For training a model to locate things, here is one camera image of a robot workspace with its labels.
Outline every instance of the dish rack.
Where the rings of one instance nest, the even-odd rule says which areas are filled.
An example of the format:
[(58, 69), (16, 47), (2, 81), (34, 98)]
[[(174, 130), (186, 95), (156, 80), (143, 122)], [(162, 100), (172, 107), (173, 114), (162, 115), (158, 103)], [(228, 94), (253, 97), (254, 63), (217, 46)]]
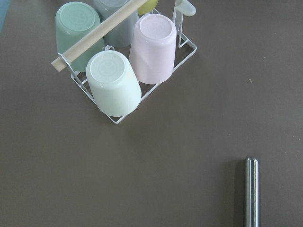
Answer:
[[(153, 9), (151, 12), (147, 13), (156, 13), (156, 14), (161, 14), (158, 10)], [(180, 63), (178, 63), (174, 69), (173, 72), (179, 68), (185, 61), (187, 61), (197, 50), (197, 46), (189, 39), (187, 38), (183, 33), (182, 33), (182, 27), (183, 27), (183, 16), (193, 16), (196, 13), (196, 8), (189, 3), (187, 0), (182, 0), (181, 4), (178, 4), (177, 6), (174, 7), (174, 13), (173, 13), (173, 23), (175, 24), (177, 28), (177, 39), (178, 39), (178, 45), (177, 49), (182, 48), (184, 45), (188, 45), (191, 49), (190, 53), (181, 60)], [(115, 50), (115, 47), (107, 45), (105, 47), (105, 50)], [(71, 67), (71, 63), (69, 60), (64, 56), (64, 54), (58, 53), (58, 56), (64, 61), (67, 69), (71, 73), (71, 79), (78, 85), (78, 87), (88, 96), (88, 98), (96, 104), (92, 94), (88, 91), (89, 89), (89, 84), (86, 76), (84, 75), (83, 77), (79, 77), (78, 75), (81, 73), (79, 71), (74, 71)], [(140, 103), (147, 97), (149, 96), (160, 84), (155, 84), (152, 87), (150, 87), (147, 90), (147, 93), (145, 93), (141, 100)], [(119, 124), (127, 115), (122, 116), (122, 117), (112, 117), (106, 114), (106, 116), (115, 124)]]

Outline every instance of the wooden stick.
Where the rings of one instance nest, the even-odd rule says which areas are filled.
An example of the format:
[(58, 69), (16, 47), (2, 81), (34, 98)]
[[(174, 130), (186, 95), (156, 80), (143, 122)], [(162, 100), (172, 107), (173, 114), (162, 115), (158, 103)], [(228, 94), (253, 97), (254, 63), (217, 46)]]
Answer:
[[(64, 56), (69, 62), (72, 62), (146, 2), (147, 0), (130, 0), (117, 12), (103, 21), (98, 27), (96, 27), (77, 43), (75, 43), (70, 49), (64, 52)], [(58, 72), (66, 67), (65, 62), (61, 57), (54, 60), (52, 65), (58, 70)]]

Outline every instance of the cup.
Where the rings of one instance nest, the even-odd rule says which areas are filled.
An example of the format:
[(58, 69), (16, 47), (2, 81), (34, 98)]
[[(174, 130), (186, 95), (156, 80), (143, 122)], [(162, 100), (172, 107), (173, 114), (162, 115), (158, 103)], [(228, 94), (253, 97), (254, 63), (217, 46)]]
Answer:
[[(127, 2), (129, 0), (94, 0), (94, 7), (101, 20), (104, 21)], [(138, 12), (135, 11), (104, 36), (105, 43), (113, 47), (129, 46), (134, 34), (134, 25), (138, 19)]]
[(113, 117), (128, 115), (139, 105), (141, 88), (128, 59), (102, 51), (87, 64), (86, 76), (97, 107)]
[[(56, 14), (57, 52), (64, 53), (87, 33), (100, 24), (97, 12), (88, 4), (70, 2), (61, 6)], [(75, 71), (85, 72), (88, 61), (104, 50), (103, 38), (71, 63)]]
[(148, 0), (146, 3), (144, 3), (142, 6), (138, 8), (138, 14), (142, 15), (152, 11), (157, 4), (158, 4), (158, 0)]
[(129, 60), (140, 82), (159, 84), (172, 75), (176, 38), (176, 27), (166, 16), (148, 14), (138, 20)]

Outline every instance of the silver metal bar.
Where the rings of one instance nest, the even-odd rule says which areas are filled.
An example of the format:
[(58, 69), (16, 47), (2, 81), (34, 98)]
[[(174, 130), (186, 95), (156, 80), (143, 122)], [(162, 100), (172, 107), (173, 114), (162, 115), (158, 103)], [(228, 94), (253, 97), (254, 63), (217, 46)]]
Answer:
[(244, 227), (259, 227), (258, 160), (245, 159)]

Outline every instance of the brown table surface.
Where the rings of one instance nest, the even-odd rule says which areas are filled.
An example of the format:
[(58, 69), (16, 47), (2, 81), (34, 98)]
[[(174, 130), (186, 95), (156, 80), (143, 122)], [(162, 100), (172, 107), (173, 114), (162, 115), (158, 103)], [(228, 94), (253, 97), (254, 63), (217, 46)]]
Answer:
[(240, 227), (247, 156), (262, 226), (302, 225), (303, 1), (192, 0), (196, 54), (118, 125), (50, 64), (66, 2), (0, 34), (0, 226)]

